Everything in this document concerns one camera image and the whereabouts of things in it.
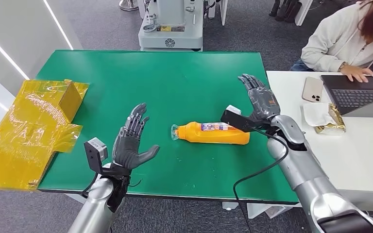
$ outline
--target woman's hand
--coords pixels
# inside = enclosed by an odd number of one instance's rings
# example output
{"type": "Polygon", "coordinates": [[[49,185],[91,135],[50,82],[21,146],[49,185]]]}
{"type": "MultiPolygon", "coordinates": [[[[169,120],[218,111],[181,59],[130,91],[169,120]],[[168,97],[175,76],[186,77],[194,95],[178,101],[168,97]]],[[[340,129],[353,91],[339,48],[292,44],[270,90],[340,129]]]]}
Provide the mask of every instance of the woman's hand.
{"type": "Polygon", "coordinates": [[[343,75],[346,75],[350,81],[354,81],[354,78],[362,83],[368,83],[367,77],[365,77],[365,74],[373,76],[373,71],[368,68],[361,68],[361,67],[355,67],[350,65],[345,65],[343,68],[341,68],[341,73],[343,75]]]}

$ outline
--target green tabletop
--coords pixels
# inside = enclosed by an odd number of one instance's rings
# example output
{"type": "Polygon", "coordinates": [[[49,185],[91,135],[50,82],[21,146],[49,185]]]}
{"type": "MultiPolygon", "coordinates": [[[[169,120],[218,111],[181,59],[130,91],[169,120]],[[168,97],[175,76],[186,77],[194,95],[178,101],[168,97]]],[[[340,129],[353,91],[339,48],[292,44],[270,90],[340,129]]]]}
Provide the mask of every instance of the green tabletop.
{"type": "MultiPolygon", "coordinates": [[[[128,192],[139,195],[230,199],[232,185],[274,160],[265,136],[251,133],[249,144],[224,145],[172,141],[172,124],[219,122],[231,104],[249,115],[252,106],[237,76],[253,74],[267,83],[259,53],[141,52],[57,50],[37,75],[39,80],[89,83],[73,123],[83,130],[71,153],[53,159],[38,189],[76,192],[92,180],[84,142],[97,137],[109,154],[134,106],[147,103],[140,151],[158,144],[157,156],[132,172],[142,182],[128,192]]],[[[109,163],[111,155],[105,161],[109,163]]],[[[280,168],[241,183],[243,199],[297,202],[280,168]]]]}

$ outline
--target smartphone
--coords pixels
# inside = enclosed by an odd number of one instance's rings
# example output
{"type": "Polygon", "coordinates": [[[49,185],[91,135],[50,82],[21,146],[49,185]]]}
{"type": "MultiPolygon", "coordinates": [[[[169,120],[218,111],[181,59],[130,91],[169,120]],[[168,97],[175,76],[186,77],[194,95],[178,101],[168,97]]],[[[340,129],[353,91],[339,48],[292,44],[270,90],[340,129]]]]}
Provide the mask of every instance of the smartphone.
{"type": "Polygon", "coordinates": [[[324,83],[321,79],[307,77],[305,79],[302,98],[309,102],[321,102],[321,94],[324,83]]]}

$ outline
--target white napkin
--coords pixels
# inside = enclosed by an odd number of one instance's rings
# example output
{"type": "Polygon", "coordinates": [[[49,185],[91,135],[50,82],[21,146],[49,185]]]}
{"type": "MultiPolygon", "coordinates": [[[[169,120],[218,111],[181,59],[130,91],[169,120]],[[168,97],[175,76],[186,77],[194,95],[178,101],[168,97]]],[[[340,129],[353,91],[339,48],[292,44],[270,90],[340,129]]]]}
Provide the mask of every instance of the white napkin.
{"type": "Polygon", "coordinates": [[[323,126],[328,123],[336,125],[336,122],[328,113],[328,103],[305,103],[304,118],[308,125],[323,126]]]}

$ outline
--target gray robotic hand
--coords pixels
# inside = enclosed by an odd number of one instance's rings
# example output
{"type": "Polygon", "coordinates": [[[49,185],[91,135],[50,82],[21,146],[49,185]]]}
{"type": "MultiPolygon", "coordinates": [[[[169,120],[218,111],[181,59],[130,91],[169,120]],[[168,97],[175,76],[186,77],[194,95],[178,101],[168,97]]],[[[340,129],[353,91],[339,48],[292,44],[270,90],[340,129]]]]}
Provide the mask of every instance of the gray robotic hand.
{"type": "Polygon", "coordinates": [[[249,119],[258,122],[279,115],[281,110],[274,93],[253,75],[242,74],[238,77],[245,85],[254,107],[249,119]]]}
{"type": "Polygon", "coordinates": [[[132,170],[139,165],[151,160],[159,151],[158,145],[153,145],[148,151],[139,153],[139,143],[142,131],[149,117],[142,119],[147,111],[146,103],[137,105],[121,127],[112,149],[114,164],[132,170]]]}

